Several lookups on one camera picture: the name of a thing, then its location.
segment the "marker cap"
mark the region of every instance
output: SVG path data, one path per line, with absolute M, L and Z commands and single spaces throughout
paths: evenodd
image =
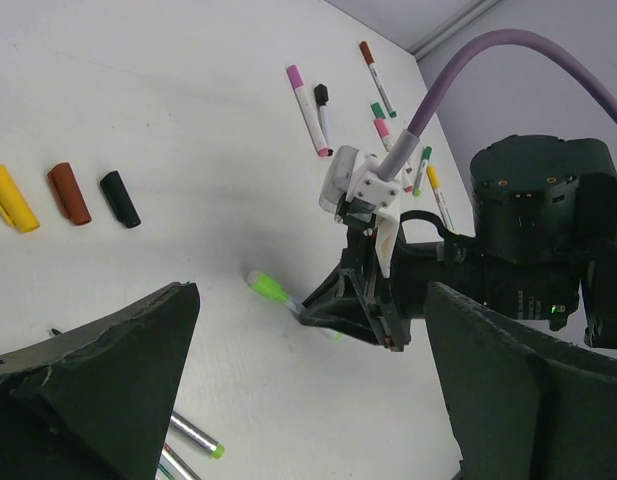
M 430 185 L 432 186 L 432 188 L 441 187 L 441 184 L 439 183 L 439 177 L 437 177 L 437 171 L 435 170 L 435 167 L 433 167 L 432 165 L 428 165 L 428 168 L 426 169 L 426 173 L 428 174 L 428 180 L 430 180 Z
M 380 137 L 389 137 L 390 132 L 388 131 L 388 126 L 386 122 L 384 122 L 383 118 L 375 118 L 375 128 L 377 129 L 377 133 Z
M 359 44 L 359 48 L 361 49 L 361 54 L 364 56 L 364 60 L 366 60 L 368 65 L 375 63 L 375 59 L 372 58 L 372 53 L 370 52 L 370 47 L 368 46 L 368 42 L 361 42 Z
M 90 223 L 90 212 L 70 164 L 63 162 L 55 165 L 48 172 L 48 181 L 63 216 L 75 225 Z
M 260 270 L 250 272 L 246 282 L 250 285 L 250 288 L 263 297 L 279 303 L 288 301 L 288 294 L 281 285 Z
M 290 80 L 290 84 L 292 88 L 303 87 L 304 81 L 301 78 L 301 73 L 299 73 L 299 68 L 297 65 L 291 65 L 286 69 L 286 73 L 288 74 L 288 79 Z
M 323 83 L 320 83 L 315 87 L 315 102 L 317 106 L 320 107 L 328 103 L 330 98 L 328 98 L 328 87 L 326 87 Z
M 141 219 L 117 170 L 106 174 L 99 182 L 99 186 L 117 220 L 123 223 L 126 228 L 133 228 L 141 224 Z
M 372 108 L 372 113 L 375 115 L 375 118 L 381 118 L 383 120 L 386 119 L 386 114 L 384 113 L 384 110 L 381 108 L 381 105 L 379 104 L 379 102 L 375 102 L 372 105 L 370 105 L 370 108 Z
M 226 451 L 226 448 L 220 443 L 219 445 L 217 445 L 217 449 L 214 452 L 212 452 L 211 457 L 219 459 L 223 457 L 225 451 Z
M 431 156 L 432 156 L 432 147 L 424 148 L 424 151 L 421 154 L 421 159 L 422 160 L 430 160 Z
M 39 228 L 39 220 L 26 203 L 5 165 L 0 165 L 0 214 L 8 225 L 21 233 Z

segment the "white wall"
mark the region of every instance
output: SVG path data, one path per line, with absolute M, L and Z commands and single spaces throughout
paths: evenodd
M 420 63 L 428 85 L 468 40 L 499 28 L 556 41 L 617 96 L 617 0 L 504 2 Z M 520 47 L 496 47 L 477 57 L 451 87 L 439 117 L 465 184 L 474 154 L 513 133 L 599 138 L 617 168 L 615 124 L 568 75 Z M 579 343 L 583 323 L 580 309 L 559 336 Z
M 472 0 L 327 0 L 400 47 L 419 40 Z

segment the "green marker cap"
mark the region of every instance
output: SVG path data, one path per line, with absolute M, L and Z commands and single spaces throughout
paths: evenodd
M 421 159 L 422 160 L 430 160 L 431 156 L 432 156 L 432 147 L 424 148 L 424 153 L 421 154 Z
M 375 118 L 381 118 L 383 120 L 386 119 L 386 115 L 384 114 L 381 105 L 379 105 L 379 102 L 373 103 L 372 105 L 370 105 L 370 108 L 372 108 L 372 113 L 375 115 Z
M 211 457 L 212 458 L 221 458 L 224 454 L 224 452 L 226 451 L 226 449 L 224 448 L 224 446 L 220 443 L 219 445 L 217 445 L 217 450 L 215 450 L 214 452 L 212 452 Z
M 259 295 L 279 303 L 288 301 L 288 294 L 274 279 L 260 270 L 253 270 L 246 279 L 250 288 Z

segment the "yellow marker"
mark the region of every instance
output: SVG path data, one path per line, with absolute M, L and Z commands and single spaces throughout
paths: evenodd
M 0 214 L 8 225 L 21 233 L 39 228 L 39 220 L 32 213 L 5 165 L 0 165 Z
M 439 177 L 437 176 L 435 167 L 428 165 L 428 168 L 426 168 L 426 173 L 428 174 L 428 180 L 430 181 L 432 191 L 435 194 L 435 200 L 437 200 L 437 206 L 439 207 L 439 212 L 441 213 L 441 218 L 444 221 L 444 225 L 448 230 L 454 232 L 455 227 L 450 218 L 450 212 L 448 211 L 448 205 L 446 205 L 446 199 L 444 198 L 444 194 L 441 192 L 441 183 L 439 183 Z

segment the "yellow marker cap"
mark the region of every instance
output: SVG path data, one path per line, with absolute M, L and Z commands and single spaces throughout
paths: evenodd
M 5 165 L 0 165 L 0 214 L 8 225 L 21 233 L 39 228 L 39 220 L 30 210 Z
M 437 177 L 437 170 L 432 165 L 428 165 L 426 168 L 426 173 L 428 174 L 428 180 L 430 180 L 430 186 L 432 188 L 440 188 L 441 183 L 439 183 L 439 178 Z

